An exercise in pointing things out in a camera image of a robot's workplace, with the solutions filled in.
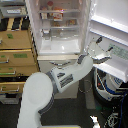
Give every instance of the refrigerator shelf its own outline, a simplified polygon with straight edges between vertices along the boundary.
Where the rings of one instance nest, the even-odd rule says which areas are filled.
[[[64,20],[72,20],[72,19],[80,19],[78,17],[63,17],[63,21]],[[42,20],[54,20],[53,16],[49,16],[47,19],[42,19]]]
[[[79,9],[65,9],[65,10],[39,10],[38,13],[73,13],[80,12]]]
[[[42,43],[41,49],[38,55],[53,55],[53,54],[74,54],[80,53],[78,39],[73,40],[45,40]]]
[[[108,39],[110,39],[110,40],[113,40],[113,41],[118,42],[118,43],[120,43],[120,44],[123,44],[123,45],[125,45],[125,46],[128,46],[127,41],[122,40],[122,39],[117,38],[117,37],[114,37],[114,36],[112,36],[112,35],[109,35],[109,34],[107,34],[107,33],[104,33],[104,32],[101,32],[101,31],[98,31],[98,30],[92,29],[92,28],[90,29],[90,32],[95,33],[95,34],[100,35],[100,36],[103,36],[103,37],[105,37],[105,38],[108,38]]]
[[[115,22],[114,19],[107,19],[98,15],[93,15],[91,17],[91,20],[128,33],[128,26]]]
[[[72,25],[72,26],[62,26],[62,27],[50,27],[51,30],[75,30],[79,29],[79,25]]]
[[[78,30],[52,30],[51,40],[74,40],[79,38]]]

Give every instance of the floor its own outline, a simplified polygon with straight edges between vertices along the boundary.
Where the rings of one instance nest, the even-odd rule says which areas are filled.
[[[0,103],[0,128],[16,128],[20,111],[18,105]],[[77,99],[55,100],[52,108],[41,116],[42,125],[79,125],[82,128],[93,128],[90,116],[97,116],[101,128],[105,119],[100,110],[87,109],[85,94],[78,91]]]

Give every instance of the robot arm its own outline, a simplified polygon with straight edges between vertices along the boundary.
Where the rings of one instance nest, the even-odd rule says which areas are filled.
[[[81,55],[74,65],[55,67],[47,74],[34,73],[27,79],[17,128],[41,127],[40,114],[51,107],[53,96],[85,77],[91,71],[93,63],[101,63],[110,58],[110,51],[103,51],[97,43],[99,41],[91,42],[88,55]]]

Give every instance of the door shelf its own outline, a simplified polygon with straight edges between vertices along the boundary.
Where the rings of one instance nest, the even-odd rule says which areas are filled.
[[[128,72],[126,72],[126,69],[122,70],[122,68],[112,66],[109,63],[94,64],[93,66],[123,80],[124,82],[128,81]]]
[[[108,38],[110,40],[113,40],[113,41],[118,42],[120,44],[123,44],[125,46],[128,46],[128,43],[125,40],[122,40],[122,39],[119,39],[117,37],[111,36],[111,35],[106,34],[104,32],[101,32],[101,31],[98,31],[98,30],[95,30],[95,29],[92,29],[92,28],[90,29],[90,32],[98,34],[98,35],[103,36],[105,38]]]
[[[80,12],[79,9],[64,9],[64,10],[39,10],[38,13],[76,13]]]
[[[91,17],[91,20],[128,33],[128,26],[120,24],[118,22],[115,22],[113,19],[110,20],[110,19],[106,19],[106,18],[98,16],[98,15],[94,15]]]

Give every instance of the refrigerator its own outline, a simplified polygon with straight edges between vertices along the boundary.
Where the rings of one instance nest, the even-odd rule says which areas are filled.
[[[102,37],[99,46],[113,47],[112,59],[93,66],[128,81],[128,0],[26,0],[26,6],[39,58],[88,54],[90,42]]]

